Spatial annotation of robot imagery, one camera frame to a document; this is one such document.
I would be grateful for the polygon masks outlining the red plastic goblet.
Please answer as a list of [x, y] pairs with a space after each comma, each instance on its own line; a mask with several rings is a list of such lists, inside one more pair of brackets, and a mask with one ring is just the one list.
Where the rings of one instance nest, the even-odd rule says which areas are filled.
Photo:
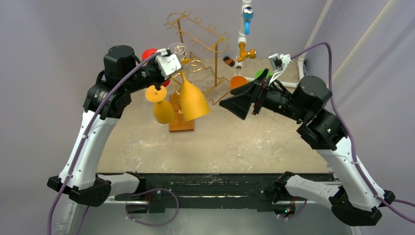
[[[148, 58], [150, 55], [157, 52], [157, 50], [158, 50], [157, 48], [149, 48], [145, 50], [141, 55], [141, 60]], [[148, 65], [144, 66], [144, 68], [150, 74], [150, 76], [157, 76], [160, 74], [155, 60], [150, 61]], [[164, 87], [167, 87], [169, 84], [170, 84], [170, 79], [167, 79], [163, 82], [162, 85]]]

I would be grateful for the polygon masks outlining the clear wine glass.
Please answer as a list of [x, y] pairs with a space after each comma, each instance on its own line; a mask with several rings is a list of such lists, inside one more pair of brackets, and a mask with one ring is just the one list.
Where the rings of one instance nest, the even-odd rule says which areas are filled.
[[185, 44], [181, 43], [181, 42], [175, 42], [169, 45], [169, 50], [176, 54], [177, 56], [185, 56], [186, 53], [186, 46]]

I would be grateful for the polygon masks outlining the yellow goblet front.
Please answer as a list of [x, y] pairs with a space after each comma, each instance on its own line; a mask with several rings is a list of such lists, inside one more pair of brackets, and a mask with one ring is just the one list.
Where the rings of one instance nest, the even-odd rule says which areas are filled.
[[175, 119], [175, 112], [171, 103], [165, 100], [166, 96], [167, 90], [164, 86], [157, 89], [152, 85], [145, 91], [146, 99], [154, 103], [153, 115], [160, 124], [169, 124]]

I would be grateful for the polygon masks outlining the yellow goblet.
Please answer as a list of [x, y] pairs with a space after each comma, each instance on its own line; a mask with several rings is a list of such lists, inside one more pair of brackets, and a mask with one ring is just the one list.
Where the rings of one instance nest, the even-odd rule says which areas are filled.
[[154, 103], [153, 115], [160, 124], [169, 124], [175, 119], [175, 112], [171, 103], [165, 100], [166, 96], [167, 90], [164, 86], [157, 89], [152, 85], [145, 91], [146, 99]]
[[180, 75], [183, 80], [180, 89], [180, 106], [184, 120], [191, 121], [209, 114], [210, 107], [202, 91], [187, 80], [183, 71]]

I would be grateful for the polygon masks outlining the gold swirl wine glass rack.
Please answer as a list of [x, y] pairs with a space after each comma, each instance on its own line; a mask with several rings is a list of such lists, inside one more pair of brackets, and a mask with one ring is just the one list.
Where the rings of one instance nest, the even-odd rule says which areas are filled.
[[210, 107], [202, 91], [187, 79], [186, 72], [181, 70], [178, 76], [182, 82], [170, 96], [176, 116], [169, 123], [169, 132], [192, 132], [195, 130], [195, 120], [209, 114]]

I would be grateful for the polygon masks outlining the gold tall wire rack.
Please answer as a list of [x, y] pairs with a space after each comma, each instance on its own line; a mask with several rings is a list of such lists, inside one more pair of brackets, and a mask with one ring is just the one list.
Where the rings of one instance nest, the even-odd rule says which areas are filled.
[[[183, 21], [191, 22], [191, 25], [196, 26], [198, 29], [202, 29], [205, 35], [203, 36], [200, 33], [189, 33], [185, 30], [184, 24], [182, 23]], [[184, 57], [185, 59], [190, 59], [191, 61], [198, 61], [202, 69], [209, 70], [212, 73], [214, 76], [214, 85], [208, 90], [203, 91], [203, 94], [211, 99], [213, 105], [216, 105], [221, 99], [230, 93], [230, 91], [227, 91], [218, 99], [214, 99], [211, 95], [211, 93], [223, 82], [230, 82], [230, 80], [226, 77], [218, 76], [219, 55], [221, 53], [225, 53], [229, 49], [228, 40], [230, 36], [226, 32], [218, 34], [216, 32], [215, 25], [210, 24], [205, 26], [202, 24], [202, 21], [202, 17], [192, 18], [191, 11], [185, 10], [184, 12], [175, 12], [168, 15], [164, 26], [167, 29], [175, 28], [177, 30], [176, 34], [179, 36], [181, 43], [184, 43], [184, 38], [187, 37], [189, 38], [188, 44], [190, 46], [200, 47], [202, 52], [206, 55], [211, 53], [214, 54], [214, 66], [205, 66], [203, 62], [200, 61], [200, 58], [191, 51], [186, 52]]]

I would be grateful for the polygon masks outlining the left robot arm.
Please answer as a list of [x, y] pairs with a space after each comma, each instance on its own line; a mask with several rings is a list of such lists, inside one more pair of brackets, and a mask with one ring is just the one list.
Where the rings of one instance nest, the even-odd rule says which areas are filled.
[[59, 175], [47, 181], [50, 189], [90, 207], [99, 207], [110, 196], [128, 194], [133, 200], [145, 196], [146, 187], [138, 175], [100, 175], [98, 163], [111, 132], [131, 103], [132, 93], [147, 88], [160, 90], [182, 68], [169, 48], [139, 60], [134, 49], [126, 45], [111, 47], [103, 64], [104, 69], [87, 91], [81, 127], [70, 157]]

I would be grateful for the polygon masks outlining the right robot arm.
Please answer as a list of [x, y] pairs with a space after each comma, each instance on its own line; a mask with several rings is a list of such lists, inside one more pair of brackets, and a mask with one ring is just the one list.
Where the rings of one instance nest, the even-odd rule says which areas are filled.
[[358, 157], [352, 155], [350, 136], [339, 117], [325, 105], [332, 97], [326, 83], [316, 76], [303, 77], [290, 93], [276, 88], [263, 72], [255, 80], [231, 90], [219, 105], [240, 119], [249, 112], [268, 109], [294, 120], [300, 137], [321, 155], [340, 181], [339, 186], [307, 180], [284, 172], [274, 183], [273, 202], [289, 196], [301, 197], [329, 208], [349, 226], [374, 226], [382, 217], [380, 208], [395, 199], [369, 176]]

